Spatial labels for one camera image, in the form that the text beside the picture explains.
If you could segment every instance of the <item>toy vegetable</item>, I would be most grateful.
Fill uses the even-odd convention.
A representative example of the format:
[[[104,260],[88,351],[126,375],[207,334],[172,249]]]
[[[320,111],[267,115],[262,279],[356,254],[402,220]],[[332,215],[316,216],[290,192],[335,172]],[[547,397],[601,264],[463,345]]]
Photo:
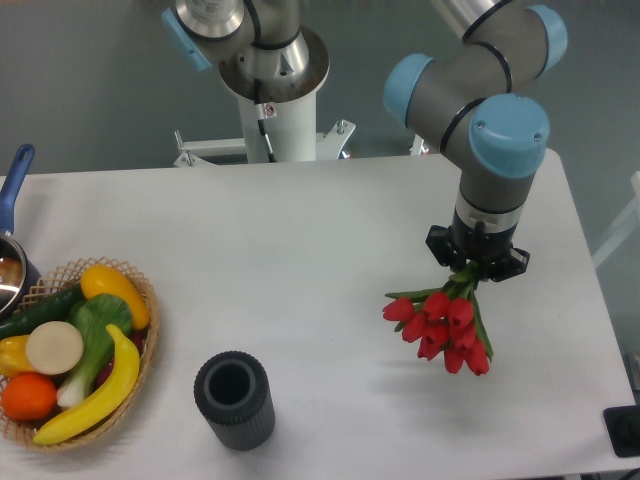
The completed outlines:
[[[115,268],[106,265],[93,265],[87,268],[80,278],[82,293],[91,299],[101,293],[109,293],[127,302],[131,309],[134,330],[143,330],[149,325],[147,304],[133,283]]]
[[[133,390],[140,371],[138,349],[115,325],[107,325],[106,330],[115,344],[113,372],[82,403],[45,423],[33,437],[36,445],[54,445],[90,429],[118,408]]]
[[[40,373],[23,373],[9,380],[0,405],[13,420],[40,420],[56,406],[56,386]]]
[[[76,284],[15,312],[0,324],[0,340],[29,334],[51,320],[64,320],[71,306],[83,298],[80,284]]]
[[[124,300],[102,294],[80,307],[69,323],[80,331],[84,354],[58,390],[58,405],[62,408],[72,407],[87,398],[96,377],[113,356],[113,341],[105,327],[114,324],[129,335],[131,312]]]
[[[25,353],[29,335],[19,335],[0,341],[0,375],[13,378],[34,369]]]

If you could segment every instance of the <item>yellow banana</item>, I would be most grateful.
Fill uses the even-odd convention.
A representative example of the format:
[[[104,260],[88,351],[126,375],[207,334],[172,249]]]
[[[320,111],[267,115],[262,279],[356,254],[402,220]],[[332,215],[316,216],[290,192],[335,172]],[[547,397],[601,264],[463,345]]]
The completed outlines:
[[[117,326],[109,324],[107,331],[115,344],[111,375],[84,401],[45,423],[33,437],[36,445],[54,445],[90,429],[118,408],[133,390],[140,373],[138,349]]]

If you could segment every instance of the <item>green cucumber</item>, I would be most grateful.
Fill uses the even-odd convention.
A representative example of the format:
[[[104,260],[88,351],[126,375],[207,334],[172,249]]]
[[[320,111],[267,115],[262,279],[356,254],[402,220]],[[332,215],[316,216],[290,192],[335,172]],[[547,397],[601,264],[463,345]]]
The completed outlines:
[[[53,293],[24,310],[14,312],[0,323],[0,340],[17,335],[28,335],[36,327],[52,320],[66,320],[74,303],[84,299],[80,284]]]

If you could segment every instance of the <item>orange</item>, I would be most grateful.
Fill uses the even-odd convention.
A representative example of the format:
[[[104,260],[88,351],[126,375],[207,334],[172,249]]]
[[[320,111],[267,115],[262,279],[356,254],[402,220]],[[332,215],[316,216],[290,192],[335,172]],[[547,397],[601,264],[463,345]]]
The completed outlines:
[[[56,406],[56,386],[40,373],[24,373],[12,378],[0,397],[0,406],[13,420],[39,420]]]

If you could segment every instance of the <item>ribbed black cylinder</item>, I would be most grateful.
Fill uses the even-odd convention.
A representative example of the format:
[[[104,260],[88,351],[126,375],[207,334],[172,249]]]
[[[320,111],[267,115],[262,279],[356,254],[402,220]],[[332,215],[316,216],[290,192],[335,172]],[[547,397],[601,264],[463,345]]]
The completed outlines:
[[[251,450],[273,432],[275,412],[264,367],[244,352],[209,359],[196,376],[198,409],[218,439],[234,450]]]

